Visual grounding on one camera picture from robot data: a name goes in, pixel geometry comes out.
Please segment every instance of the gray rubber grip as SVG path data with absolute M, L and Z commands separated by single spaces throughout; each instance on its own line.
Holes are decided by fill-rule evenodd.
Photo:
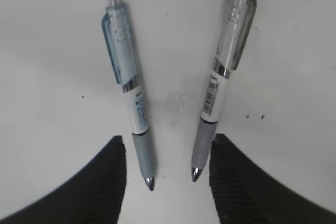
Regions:
M 215 136 L 217 123 L 209 124 L 200 119 L 198 123 L 197 135 L 191 158 L 191 166 L 203 169 L 208 160 L 212 140 Z
M 140 172 L 143 178 L 155 176 L 154 148 L 151 134 L 146 131 L 144 135 L 133 134 L 133 141 L 138 156 Z

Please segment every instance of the ribbed black material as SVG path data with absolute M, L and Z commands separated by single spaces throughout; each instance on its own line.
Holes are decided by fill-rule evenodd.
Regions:
M 115 136 L 74 177 L 0 224 L 117 223 L 125 187 L 125 147 Z
M 277 182 L 223 134 L 211 149 L 210 187 L 221 224 L 336 223 L 335 214 Z

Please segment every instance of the white table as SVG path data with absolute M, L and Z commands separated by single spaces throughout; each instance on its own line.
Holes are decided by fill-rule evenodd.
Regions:
M 192 183 L 190 159 L 223 0 L 126 1 L 159 157 L 155 191 L 141 178 L 104 43 L 105 0 L 0 0 L 0 218 L 121 134 L 128 183 L 119 223 L 218 223 L 208 169 Z M 336 0 L 258 0 L 218 127 L 269 174 L 333 211 L 335 11 Z

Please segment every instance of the retractable pen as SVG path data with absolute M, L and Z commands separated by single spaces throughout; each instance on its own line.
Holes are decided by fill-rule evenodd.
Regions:
M 118 84 L 122 86 L 128 106 L 133 142 L 138 156 L 140 172 L 146 185 L 154 190 L 154 150 L 148 131 L 145 106 L 134 60 L 134 46 L 126 5 L 122 0 L 109 0 L 102 29 Z
M 219 120 L 227 84 L 237 69 L 257 8 L 256 0 L 228 0 L 192 155 L 192 180 L 204 169 Z

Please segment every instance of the metal pen tip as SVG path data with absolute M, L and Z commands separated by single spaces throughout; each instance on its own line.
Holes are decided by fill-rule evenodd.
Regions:
M 191 177 L 192 177 L 193 182 L 196 182 L 198 180 L 202 171 L 203 169 L 194 168 L 194 167 L 191 168 Z
M 152 178 L 145 178 L 145 183 L 146 183 L 146 185 L 147 185 L 147 187 L 149 188 L 150 191 L 154 190 L 154 186 L 155 186 L 154 177 L 152 177 Z

